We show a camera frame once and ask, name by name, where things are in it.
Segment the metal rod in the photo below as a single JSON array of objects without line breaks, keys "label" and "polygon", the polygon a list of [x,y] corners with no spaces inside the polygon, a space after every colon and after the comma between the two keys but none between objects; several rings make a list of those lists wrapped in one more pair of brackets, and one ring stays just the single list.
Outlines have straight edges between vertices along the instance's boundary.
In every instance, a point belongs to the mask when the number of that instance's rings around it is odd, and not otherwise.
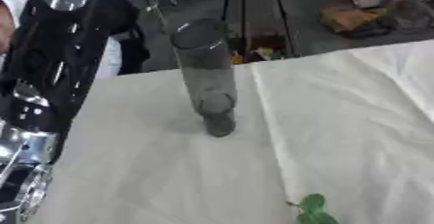
[{"label": "metal rod", "polygon": [[223,13],[222,13],[222,20],[226,21],[228,17],[228,7],[229,7],[229,0],[225,0],[224,6],[223,6]]},{"label": "metal rod", "polygon": [[291,35],[291,32],[290,32],[290,25],[288,23],[288,14],[285,11],[285,7],[283,6],[283,2],[282,2],[282,0],[276,0],[276,1],[277,1],[277,6],[279,7],[280,15],[282,16],[283,23],[285,26],[285,33],[287,35],[288,43],[290,44],[291,54],[294,57],[300,57],[300,54],[298,53],[298,51],[295,47],[295,39],[293,38],[293,36]]},{"label": "metal rod", "polygon": [[247,52],[246,42],[246,5],[247,0],[241,0],[241,55],[244,56]]}]

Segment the glass cup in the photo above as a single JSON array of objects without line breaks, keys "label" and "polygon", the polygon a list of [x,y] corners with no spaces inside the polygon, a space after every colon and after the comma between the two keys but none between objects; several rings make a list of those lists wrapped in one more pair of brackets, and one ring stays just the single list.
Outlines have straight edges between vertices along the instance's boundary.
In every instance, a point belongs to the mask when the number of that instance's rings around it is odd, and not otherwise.
[{"label": "glass cup", "polygon": [[227,136],[235,129],[236,86],[225,24],[209,18],[195,20],[179,27],[171,42],[206,131],[214,137]]}]

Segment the person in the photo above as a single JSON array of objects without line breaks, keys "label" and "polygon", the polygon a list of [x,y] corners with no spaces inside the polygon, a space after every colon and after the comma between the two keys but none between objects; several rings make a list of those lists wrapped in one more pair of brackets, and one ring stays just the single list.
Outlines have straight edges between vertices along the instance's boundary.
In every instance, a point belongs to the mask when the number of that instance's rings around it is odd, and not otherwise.
[{"label": "person", "polygon": [[[2,54],[0,67],[3,65],[4,56],[9,49],[14,31],[19,27],[19,16],[26,2],[27,0],[0,0],[0,54]],[[121,66],[121,46],[110,37],[96,78],[115,77],[119,74]]]}]

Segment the white sleeve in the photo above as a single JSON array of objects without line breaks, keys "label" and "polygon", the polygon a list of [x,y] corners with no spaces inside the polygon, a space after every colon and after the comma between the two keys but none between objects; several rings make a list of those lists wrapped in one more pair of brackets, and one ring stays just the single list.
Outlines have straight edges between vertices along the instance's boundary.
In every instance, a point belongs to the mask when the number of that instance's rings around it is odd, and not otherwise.
[{"label": "white sleeve", "polygon": [[[1,0],[8,7],[13,19],[15,28],[19,27],[19,16],[24,9],[27,0]],[[0,66],[3,65],[3,58],[0,57]],[[115,77],[122,66],[122,53],[120,44],[113,38],[108,39],[106,50],[98,69],[97,79]]]},{"label": "white sleeve", "polygon": [[1,0],[8,7],[12,18],[14,19],[15,28],[19,27],[19,16],[21,16],[27,0]]}]

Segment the metal robot arm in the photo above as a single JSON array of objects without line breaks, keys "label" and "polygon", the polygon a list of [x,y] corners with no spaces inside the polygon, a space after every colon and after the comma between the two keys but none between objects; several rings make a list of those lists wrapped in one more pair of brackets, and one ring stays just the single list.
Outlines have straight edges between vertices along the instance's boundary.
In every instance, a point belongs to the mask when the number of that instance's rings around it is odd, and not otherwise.
[{"label": "metal robot arm", "polygon": [[116,0],[28,1],[0,76],[0,224],[41,204],[121,12]]}]

